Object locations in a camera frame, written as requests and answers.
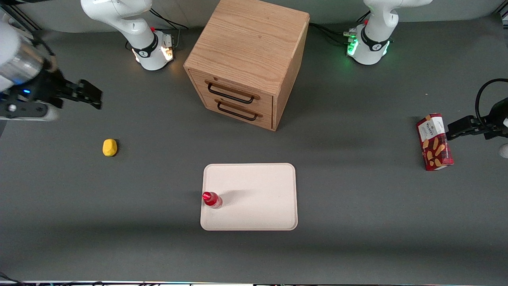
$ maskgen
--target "red bottle cap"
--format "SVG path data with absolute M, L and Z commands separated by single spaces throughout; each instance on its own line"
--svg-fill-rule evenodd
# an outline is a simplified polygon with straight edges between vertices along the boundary
M 214 192 L 204 192 L 203 193 L 203 201 L 207 206 L 213 206 L 218 201 L 218 195 Z

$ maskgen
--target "red bottle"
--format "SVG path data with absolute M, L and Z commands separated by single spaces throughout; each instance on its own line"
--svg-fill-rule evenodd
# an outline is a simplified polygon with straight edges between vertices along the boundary
M 214 192 L 204 192 L 203 201 L 205 204 L 213 209 L 218 209 L 222 206 L 222 198 Z

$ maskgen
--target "metal cylinder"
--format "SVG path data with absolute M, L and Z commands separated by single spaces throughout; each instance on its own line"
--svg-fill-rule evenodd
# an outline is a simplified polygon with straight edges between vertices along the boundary
M 21 40 L 19 50 L 14 57 L 0 67 L 0 75 L 14 84 L 22 84 L 38 75 L 43 63 L 44 58 L 38 51 L 26 41 Z

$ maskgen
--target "white tray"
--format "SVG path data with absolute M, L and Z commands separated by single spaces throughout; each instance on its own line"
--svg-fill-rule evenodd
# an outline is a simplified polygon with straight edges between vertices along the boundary
M 291 164 L 211 164 L 203 192 L 224 201 L 213 209 L 201 199 L 201 227 L 207 231 L 291 231 L 298 224 Z

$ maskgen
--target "red cardboard box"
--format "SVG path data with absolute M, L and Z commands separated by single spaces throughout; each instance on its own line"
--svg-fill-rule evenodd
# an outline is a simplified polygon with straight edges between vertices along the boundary
M 427 115 L 416 124 L 416 129 L 420 136 L 420 146 L 427 171 L 436 171 L 453 165 L 441 114 Z

